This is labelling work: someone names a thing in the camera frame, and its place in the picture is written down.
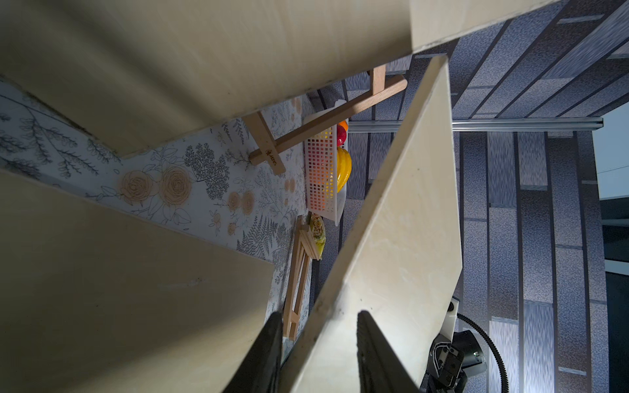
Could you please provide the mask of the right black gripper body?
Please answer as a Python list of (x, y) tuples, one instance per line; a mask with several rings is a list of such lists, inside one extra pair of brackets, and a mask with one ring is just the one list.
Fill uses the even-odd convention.
[(427, 392), (463, 392), (468, 380), (486, 373), (486, 357), (475, 335), (455, 332), (453, 341), (439, 334), (429, 352)]

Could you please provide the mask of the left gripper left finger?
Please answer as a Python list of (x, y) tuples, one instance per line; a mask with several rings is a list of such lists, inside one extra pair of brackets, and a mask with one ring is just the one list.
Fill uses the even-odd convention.
[(283, 354), (283, 318), (273, 312), (223, 393), (278, 391)]

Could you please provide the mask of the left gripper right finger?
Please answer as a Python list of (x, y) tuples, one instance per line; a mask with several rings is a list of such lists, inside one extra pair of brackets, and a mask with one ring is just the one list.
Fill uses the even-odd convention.
[(357, 319), (357, 358), (361, 392), (419, 392), (372, 315)]

